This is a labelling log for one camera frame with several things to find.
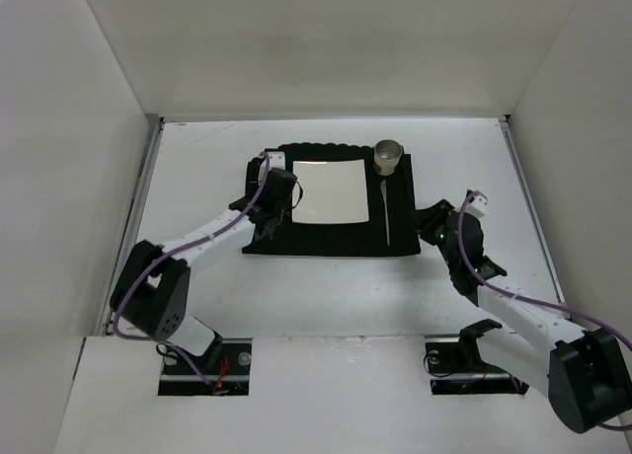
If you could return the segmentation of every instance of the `metal cup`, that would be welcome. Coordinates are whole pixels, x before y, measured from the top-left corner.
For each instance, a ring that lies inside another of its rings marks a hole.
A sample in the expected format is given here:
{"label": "metal cup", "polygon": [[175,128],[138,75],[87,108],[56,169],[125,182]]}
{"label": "metal cup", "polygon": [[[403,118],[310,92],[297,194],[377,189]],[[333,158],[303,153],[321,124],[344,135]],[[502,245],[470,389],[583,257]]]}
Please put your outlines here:
{"label": "metal cup", "polygon": [[399,159],[404,153],[402,145],[395,140],[382,140],[373,148],[373,167],[381,176],[391,176],[395,173],[395,168]]}

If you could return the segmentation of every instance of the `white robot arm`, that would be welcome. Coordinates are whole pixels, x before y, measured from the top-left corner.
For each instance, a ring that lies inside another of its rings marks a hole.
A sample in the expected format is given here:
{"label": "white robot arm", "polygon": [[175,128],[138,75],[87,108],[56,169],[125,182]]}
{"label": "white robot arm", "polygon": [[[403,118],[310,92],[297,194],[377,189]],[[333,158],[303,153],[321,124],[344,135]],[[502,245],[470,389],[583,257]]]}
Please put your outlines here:
{"label": "white robot arm", "polygon": [[415,219],[420,238],[440,249],[455,289],[498,320],[461,331],[458,364],[506,370],[547,397],[578,433],[632,409],[632,382],[615,336],[534,305],[546,303],[529,298],[483,254],[479,217],[487,199],[474,195],[461,212],[443,200]]}
{"label": "white robot arm", "polygon": [[[270,238],[291,208],[296,176],[281,168],[268,170],[267,155],[249,167],[261,168],[264,178],[246,185],[246,195],[218,217],[189,234],[154,245],[137,243],[118,278],[110,299],[114,331],[126,339],[154,340],[176,346],[193,356],[202,369],[213,366],[221,349],[221,336],[187,313],[189,281],[223,255],[238,252],[253,240]],[[127,336],[118,330],[120,317],[146,337]]]}

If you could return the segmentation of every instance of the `plate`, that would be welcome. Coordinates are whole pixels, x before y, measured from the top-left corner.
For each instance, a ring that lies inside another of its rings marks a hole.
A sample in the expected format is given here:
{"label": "plate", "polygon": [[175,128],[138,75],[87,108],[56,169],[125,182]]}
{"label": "plate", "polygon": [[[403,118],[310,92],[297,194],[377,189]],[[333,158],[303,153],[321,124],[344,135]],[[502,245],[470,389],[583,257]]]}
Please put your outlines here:
{"label": "plate", "polygon": [[[353,224],[368,221],[364,161],[295,161],[292,173],[303,198],[292,210],[300,224]],[[294,202],[298,201],[298,187]]]}

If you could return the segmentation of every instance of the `purple cable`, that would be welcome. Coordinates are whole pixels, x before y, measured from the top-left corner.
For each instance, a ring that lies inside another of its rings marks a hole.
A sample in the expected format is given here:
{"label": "purple cable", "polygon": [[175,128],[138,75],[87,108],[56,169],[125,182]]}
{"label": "purple cable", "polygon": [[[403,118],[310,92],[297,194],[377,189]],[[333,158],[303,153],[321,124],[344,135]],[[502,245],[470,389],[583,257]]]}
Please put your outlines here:
{"label": "purple cable", "polygon": [[[587,321],[590,321],[591,323],[596,324],[606,329],[607,331],[609,331],[617,339],[619,339],[626,347],[628,347],[630,351],[632,351],[632,341],[630,341],[630,339],[625,337],[621,332],[619,332],[618,330],[610,326],[607,322],[602,321],[601,319],[596,318],[595,316],[591,316],[590,314],[587,314],[584,311],[580,311],[578,309],[572,309],[572,308],[568,308],[566,306],[562,306],[559,304],[549,303],[547,301],[540,301],[539,299],[533,299],[527,296],[511,293],[510,291],[506,291],[503,288],[499,288],[498,286],[495,286],[492,283],[489,283],[487,280],[485,280],[485,278],[483,278],[483,276],[481,276],[479,273],[476,272],[476,269],[474,269],[474,266],[472,265],[472,263],[470,263],[470,260],[467,258],[461,231],[463,229],[463,218],[465,216],[465,209],[467,207],[467,204],[472,202],[478,195],[483,195],[483,194],[479,190],[474,190],[465,197],[465,200],[463,201],[463,205],[461,205],[461,210],[458,213],[458,222],[456,224],[456,231],[457,231],[456,240],[458,241],[458,250],[461,253],[461,257],[463,258],[463,262],[465,263],[465,266],[467,266],[467,269],[470,270],[470,273],[474,275],[477,281],[481,283],[483,286],[487,286],[488,288],[493,289],[497,293],[500,293],[503,296],[507,296],[508,298],[515,298],[518,301],[532,304],[534,306],[541,306],[543,308],[556,309],[558,311],[562,311],[563,313],[570,314],[571,316],[576,316],[578,318],[582,318]],[[626,424],[623,426],[612,426],[610,424],[600,424],[599,427],[608,429],[610,431],[632,430],[632,424]]]}
{"label": "purple cable", "polygon": [[[231,229],[232,227],[237,225],[237,223],[239,223],[239,221],[241,221],[241,219],[243,219],[246,216],[246,214],[248,214],[248,212],[250,212],[250,209],[253,208],[253,206],[255,205],[255,202],[257,202],[257,199],[259,199],[259,196],[264,191],[264,186],[266,185],[266,179],[268,178],[268,171],[270,170],[270,156],[268,155],[268,153],[263,152],[259,156],[260,156],[260,158],[264,158],[264,160],[266,161],[266,167],[264,169],[264,175],[263,175],[263,177],[261,179],[261,183],[259,184],[259,188],[255,192],[255,195],[253,195],[253,198],[250,199],[250,201],[248,202],[248,204],[246,205],[244,210],[242,210],[240,212],[240,214],[237,217],[235,217],[235,219],[232,222],[226,224],[225,226],[223,226],[219,230],[213,232],[212,235],[207,235],[205,237],[201,237],[201,238],[199,238],[197,240],[193,240],[192,242],[188,242],[188,243],[186,243],[184,245],[181,245],[180,247],[176,247],[175,249],[170,250],[166,254],[161,255],[159,258],[157,258],[151,264],[149,264],[149,266],[131,284],[129,289],[127,289],[127,292],[122,297],[122,300],[120,301],[120,304],[118,305],[118,311],[115,314],[115,319],[114,319],[114,321],[112,323],[112,329],[113,329],[113,332],[115,333],[116,336],[118,336],[118,337],[120,337],[122,339],[127,339],[128,341],[151,341],[151,338],[149,338],[147,336],[133,336],[133,335],[124,334],[124,333],[122,333],[120,331],[120,329],[119,329],[120,317],[121,317],[125,307],[129,303],[129,300],[133,296],[134,292],[138,289],[138,286],[140,286],[142,284],[142,282],[145,281],[145,279],[147,279],[149,274],[156,268],[156,266],[158,266],[159,264],[161,264],[165,260],[169,259],[173,255],[179,254],[180,252],[184,252],[184,251],[186,251],[188,249],[192,249],[193,247],[197,247],[198,245],[205,244],[210,239],[214,239],[216,237],[219,237],[224,232],[226,232],[228,229]],[[175,345],[172,345],[172,344],[169,344],[169,347],[171,347],[175,352],[177,352],[189,364],[191,369],[196,373],[196,375],[201,380],[203,380],[204,383],[206,383],[206,384],[209,383],[208,380],[206,380],[206,377],[204,377],[202,375],[202,373],[195,366],[195,364],[189,358],[189,356],[186,355],[186,353],[184,352],[183,349],[181,349],[180,347],[177,347]]]}

